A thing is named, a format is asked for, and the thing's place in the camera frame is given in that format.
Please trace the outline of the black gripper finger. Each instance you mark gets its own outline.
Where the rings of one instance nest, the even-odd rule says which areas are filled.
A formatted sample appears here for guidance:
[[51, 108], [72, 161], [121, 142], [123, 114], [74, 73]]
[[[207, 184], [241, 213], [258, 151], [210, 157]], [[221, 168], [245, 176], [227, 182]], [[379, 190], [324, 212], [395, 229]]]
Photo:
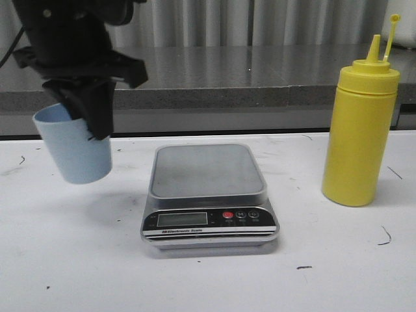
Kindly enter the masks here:
[[64, 106], [72, 120], [85, 117], [81, 96], [74, 83], [51, 79], [44, 82], [42, 87]]
[[67, 82], [61, 85], [62, 104], [73, 120], [83, 119], [97, 140], [113, 132], [112, 102], [115, 83], [106, 79]]

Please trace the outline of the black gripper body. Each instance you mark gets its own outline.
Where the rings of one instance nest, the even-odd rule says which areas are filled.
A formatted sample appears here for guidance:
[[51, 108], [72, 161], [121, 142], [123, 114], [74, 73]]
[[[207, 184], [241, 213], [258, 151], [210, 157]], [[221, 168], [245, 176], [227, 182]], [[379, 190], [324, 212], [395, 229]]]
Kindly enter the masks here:
[[30, 45], [13, 55], [44, 79], [118, 79], [131, 88], [148, 79], [142, 60], [112, 48], [106, 25], [128, 24], [134, 1], [13, 1]]

